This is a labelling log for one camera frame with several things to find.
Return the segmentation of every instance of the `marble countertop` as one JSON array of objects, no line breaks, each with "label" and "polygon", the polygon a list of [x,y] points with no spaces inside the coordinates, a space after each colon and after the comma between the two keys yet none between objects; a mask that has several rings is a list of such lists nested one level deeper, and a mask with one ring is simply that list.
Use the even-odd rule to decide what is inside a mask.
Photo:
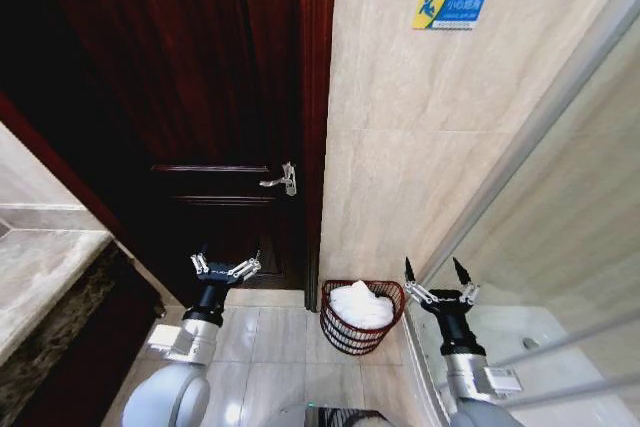
[{"label": "marble countertop", "polygon": [[108,245],[104,231],[12,230],[0,238],[0,365]]}]

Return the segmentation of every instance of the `white towel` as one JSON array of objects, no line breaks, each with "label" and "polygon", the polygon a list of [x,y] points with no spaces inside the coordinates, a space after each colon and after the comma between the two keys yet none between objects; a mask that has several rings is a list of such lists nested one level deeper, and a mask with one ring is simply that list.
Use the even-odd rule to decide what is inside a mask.
[{"label": "white towel", "polygon": [[333,289],[330,298],[335,313],[359,329],[381,329],[393,321],[391,299],[376,297],[361,280]]}]

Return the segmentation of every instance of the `door frame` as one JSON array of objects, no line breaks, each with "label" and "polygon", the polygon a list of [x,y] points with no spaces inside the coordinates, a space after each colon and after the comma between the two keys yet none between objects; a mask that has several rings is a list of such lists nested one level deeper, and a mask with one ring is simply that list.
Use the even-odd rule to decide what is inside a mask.
[{"label": "door frame", "polygon": [[[333,4],[334,0],[298,0],[303,128],[303,175],[299,181],[304,192],[306,231],[304,290],[305,306],[313,311],[318,300]],[[153,263],[114,212],[2,93],[0,119],[143,264]]]}]

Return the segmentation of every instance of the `dark wooden door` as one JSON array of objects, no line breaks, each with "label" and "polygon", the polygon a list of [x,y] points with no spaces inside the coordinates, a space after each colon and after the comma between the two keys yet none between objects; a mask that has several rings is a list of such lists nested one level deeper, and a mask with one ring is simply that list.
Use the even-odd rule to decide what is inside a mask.
[{"label": "dark wooden door", "polygon": [[[185,301],[203,244],[226,262],[260,249],[250,287],[308,277],[304,4],[8,0],[7,98]],[[298,195],[259,185],[288,161]]]}]

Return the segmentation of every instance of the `tiled floor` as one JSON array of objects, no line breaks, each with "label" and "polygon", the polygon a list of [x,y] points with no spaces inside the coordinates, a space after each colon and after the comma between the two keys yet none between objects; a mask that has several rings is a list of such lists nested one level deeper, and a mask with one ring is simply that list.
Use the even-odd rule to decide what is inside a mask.
[{"label": "tiled floor", "polygon": [[[169,307],[162,323],[177,325],[182,312]],[[408,394],[401,326],[373,353],[352,357],[325,339],[318,314],[302,308],[227,307],[224,319],[207,375],[211,400],[203,426],[262,427],[281,409],[308,402],[376,409],[425,425]],[[164,365],[143,348],[102,425],[119,425],[132,390]]]}]

